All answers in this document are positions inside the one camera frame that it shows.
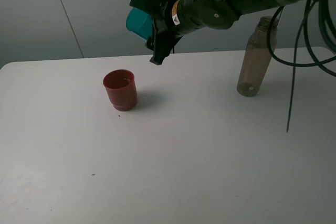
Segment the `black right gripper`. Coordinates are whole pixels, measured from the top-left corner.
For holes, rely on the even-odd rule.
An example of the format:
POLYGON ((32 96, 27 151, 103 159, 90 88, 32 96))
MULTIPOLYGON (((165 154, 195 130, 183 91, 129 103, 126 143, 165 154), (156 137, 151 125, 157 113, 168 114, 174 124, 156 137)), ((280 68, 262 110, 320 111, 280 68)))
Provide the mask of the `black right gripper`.
POLYGON ((146 47, 153 51, 150 62, 161 65, 182 36, 203 27, 228 29, 240 17, 228 0, 167 0, 154 20, 146 47))

